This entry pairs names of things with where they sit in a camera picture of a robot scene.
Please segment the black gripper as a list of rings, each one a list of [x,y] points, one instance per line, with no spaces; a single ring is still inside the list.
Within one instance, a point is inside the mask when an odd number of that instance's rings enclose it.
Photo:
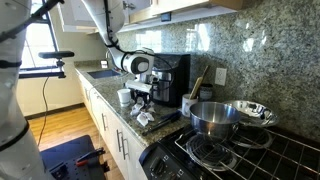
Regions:
[[[147,106],[146,106],[147,108],[150,108],[153,106],[151,95],[149,93],[137,90],[136,96],[138,97],[136,104],[143,106],[144,102],[147,102]]]

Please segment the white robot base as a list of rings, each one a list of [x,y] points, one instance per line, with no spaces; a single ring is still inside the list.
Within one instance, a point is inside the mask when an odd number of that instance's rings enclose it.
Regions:
[[[47,0],[31,14],[31,0],[0,1],[0,177],[56,180],[45,165],[16,98],[26,28],[64,0]]]

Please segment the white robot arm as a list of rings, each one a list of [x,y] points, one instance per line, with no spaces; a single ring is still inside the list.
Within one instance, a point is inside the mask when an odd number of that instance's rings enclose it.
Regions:
[[[125,51],[120,48],[116,33],[124,26],[125,14],[122,0],[82,0],[91,18],[96,24],[99,34],[110,52],[115,67],[127,73],[137,75],[136,80],[128,80],[125,87],[131,90],[132,98],[143,97],[144,104],[150,100],[152,85],[151,74],[155,54],[152,49],[143,48]]]

